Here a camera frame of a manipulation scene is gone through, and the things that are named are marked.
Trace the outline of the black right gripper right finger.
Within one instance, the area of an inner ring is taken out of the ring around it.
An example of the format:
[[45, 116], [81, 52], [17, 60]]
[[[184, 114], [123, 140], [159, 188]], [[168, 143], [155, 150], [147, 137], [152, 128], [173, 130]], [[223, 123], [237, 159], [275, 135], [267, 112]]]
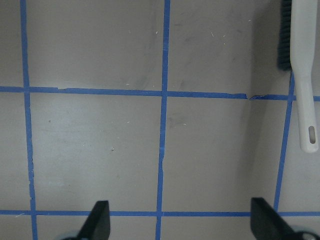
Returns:
[[250, 229], [256, 240], [299, 240], [295, 232], [262, 197], [250, 201]]

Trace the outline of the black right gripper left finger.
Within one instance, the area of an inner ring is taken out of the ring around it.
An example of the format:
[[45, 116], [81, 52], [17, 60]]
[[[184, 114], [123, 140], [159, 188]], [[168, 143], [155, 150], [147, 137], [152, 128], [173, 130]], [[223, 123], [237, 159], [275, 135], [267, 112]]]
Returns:
[[97, 201], [76, 236], [77, 240], [108, 240], [111, 234], [108, 200]]

